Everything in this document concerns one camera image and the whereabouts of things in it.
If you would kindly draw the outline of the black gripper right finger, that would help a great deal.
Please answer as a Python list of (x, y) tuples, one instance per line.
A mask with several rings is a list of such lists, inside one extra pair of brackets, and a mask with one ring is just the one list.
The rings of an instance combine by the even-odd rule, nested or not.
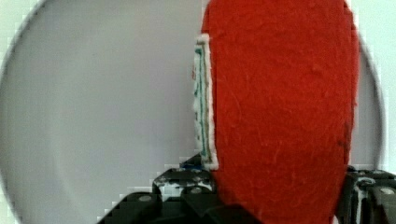
[(338, 224), (396, 224), (395, 175), (347, 168), (335, 213)]

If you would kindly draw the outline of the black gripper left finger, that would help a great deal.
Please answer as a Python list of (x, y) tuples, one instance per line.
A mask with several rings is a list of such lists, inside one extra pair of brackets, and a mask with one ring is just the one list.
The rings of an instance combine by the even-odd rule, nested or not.
[(201, 162), (199, 154), (183, 161), (177, 168), (170, 168), (152, 182), (152, 191), (163, 202), (178, 199), (186, 188), (204, 188), (216, 192), (216, 181)]

